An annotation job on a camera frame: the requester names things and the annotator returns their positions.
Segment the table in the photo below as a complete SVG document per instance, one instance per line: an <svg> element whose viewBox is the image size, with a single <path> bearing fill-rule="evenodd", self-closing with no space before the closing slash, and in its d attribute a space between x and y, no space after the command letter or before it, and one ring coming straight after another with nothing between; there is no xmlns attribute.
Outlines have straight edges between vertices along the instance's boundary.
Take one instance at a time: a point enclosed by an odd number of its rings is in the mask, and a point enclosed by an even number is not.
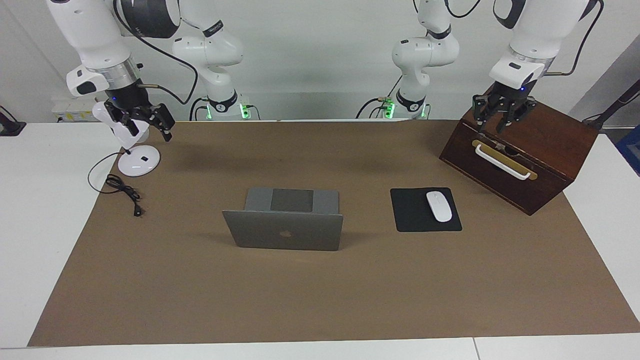
<svg viewBox="0 0 640 360"><path fill-rule="evenodd" d="M25 133L11 142L0 142L0 182L9 188L28 192L4 191L0 204L3 221L0 262L0 347L23 347L38 321L40 312L70 254L97 194L85 184L86 171L105 154L117 151L118 145L101 124L31 124ZM112 163L97 169L96 178L104 177ZM565 194L580 221L609 267L636 316L640 313L640 284L634 281L640 270L640 233L636 222L640 210L640 179L624 162L606 137L594 146L578 180ZM354 358L363 356L367 348L390 349L395 357L432 359L474 359L476 346L482 359L507 359L530 347L548 351L546 358L599 358L598 352L619 351L617 358L635 359L640 355L640 335L561 336L547 338L491 338L456 340L409 340L347 343L269 344L260 353L280 358L292 352L313 352L323 346L323 354L342 353ZM250 354L257 345L178 345L153 347L92 347L71 349L2 350L3 357L36 358L40 356L125 357L135 349L139 357L155 357L172 351L202 351L203 354ZM385 358L383 350L371 352L367 358Z"/></svg>

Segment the computer mouse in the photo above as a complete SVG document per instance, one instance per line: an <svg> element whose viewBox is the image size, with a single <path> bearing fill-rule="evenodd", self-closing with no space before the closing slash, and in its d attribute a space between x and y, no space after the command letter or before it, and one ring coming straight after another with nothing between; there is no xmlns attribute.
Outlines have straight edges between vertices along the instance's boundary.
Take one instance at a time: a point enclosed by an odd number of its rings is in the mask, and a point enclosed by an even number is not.
<svg viewBox="0 0 640 360"><path fill-rule="evenodd" d="M443 193L428 192L427 202L429 203L431 212L433 213L433 216L437 221L447 222L450 221L453 217L453 214L451 213L451 206L449 205L447 198L444 197Z"/></svg>

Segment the table surface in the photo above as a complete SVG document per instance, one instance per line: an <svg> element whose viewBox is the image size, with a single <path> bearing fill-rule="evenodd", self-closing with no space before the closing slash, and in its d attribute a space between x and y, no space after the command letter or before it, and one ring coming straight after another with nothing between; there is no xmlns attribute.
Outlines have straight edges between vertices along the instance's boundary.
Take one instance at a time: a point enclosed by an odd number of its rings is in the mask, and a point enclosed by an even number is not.
<svg viewBox="0 0 640 360"><path fill-rule="evenodd" d="M344 341L222 345L26 346L47 299L91 213L97 193L87 170L119 146L102 124L30 124L0 138L0 355L3 359L299 357L336 359L615 359L640 358L640 334ZM99 166L99 183L113 160ZM580 176L565 190L585 230L640 318L640 178L600 136Z"/></svg>

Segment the wooden box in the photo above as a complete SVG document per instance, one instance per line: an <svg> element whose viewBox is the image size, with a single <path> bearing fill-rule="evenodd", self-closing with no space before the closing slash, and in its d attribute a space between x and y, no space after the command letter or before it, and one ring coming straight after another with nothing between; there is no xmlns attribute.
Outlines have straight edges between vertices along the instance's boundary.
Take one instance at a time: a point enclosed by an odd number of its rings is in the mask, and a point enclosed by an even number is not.
<svg viewBox="0 0 640 360"><path fill-rule="evenodd" d="M440 159L532 215L578 176L598 131L542 103L521 122L482 133L469 110Z"/></svg>

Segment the mouse pad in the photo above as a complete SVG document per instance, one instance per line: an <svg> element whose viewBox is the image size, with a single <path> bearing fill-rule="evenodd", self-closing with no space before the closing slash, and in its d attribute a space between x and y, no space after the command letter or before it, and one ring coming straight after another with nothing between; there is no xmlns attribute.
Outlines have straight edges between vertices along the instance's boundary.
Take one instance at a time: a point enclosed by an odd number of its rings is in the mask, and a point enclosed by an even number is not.
<svg viewBox="0 0 640 360"><path fill-rule="evenodd" d="M441 192L451 206L452 218L439 222L427 203L428 192ZM425 233L430 231L462 231L462 223L449 188L391 189L396 229L401 233Z"/></svg>

